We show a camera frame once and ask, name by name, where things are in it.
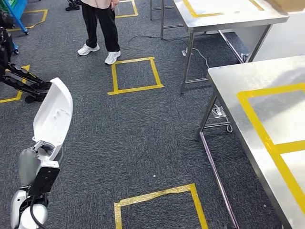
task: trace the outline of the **table top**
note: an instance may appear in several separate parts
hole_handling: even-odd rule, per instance
[[[210,68],[208,78],[281,221],[305,228],[305,55]]]
[[[288,15],[265,0],[173,0],[190,32],[235,29],[286,22]]]

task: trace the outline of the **cardboard box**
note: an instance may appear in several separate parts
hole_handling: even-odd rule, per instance
[[[286,12],[303,11],[305,0],[273,0],[275,4]]]

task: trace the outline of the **caster wheel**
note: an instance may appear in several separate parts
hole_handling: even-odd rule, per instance
[[[249,56],[250,56],[250,54],[249,54],[249,53],[247,53],[247,54],[243,54],[243,53],[240,54],[240,57],[241,57],[241,58],[242,59],[242,61],[245,62],[245,63],[247,61],[247,59],[248,59]]]

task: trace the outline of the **person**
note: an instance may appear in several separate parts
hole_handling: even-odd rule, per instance
[[[84,20],[88,33],[88,39],[78,53],[81,56],[86,56],[90,52],[99,50],[97,43],[96,26],[99,18],[102,31],[103,32],[108,57],[105,63],[111,65],[120,56],[118,44],[117,30],[115,25],[114,8],[119,0],[81,0]]]

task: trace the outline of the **black pants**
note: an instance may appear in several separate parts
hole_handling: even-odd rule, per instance
[[[81,9],[87,31],[88,32],[89,38],[86,41],[87,46],[90,48],[96,47],[96,17],[98,17],[102,31],[103,32],[107,51],[120,51],[120,46],[117,43],[117,30],[114,22],[114,11],[112,11],[110,7],[107,9],[95,8],[84,2],[81,4]]]

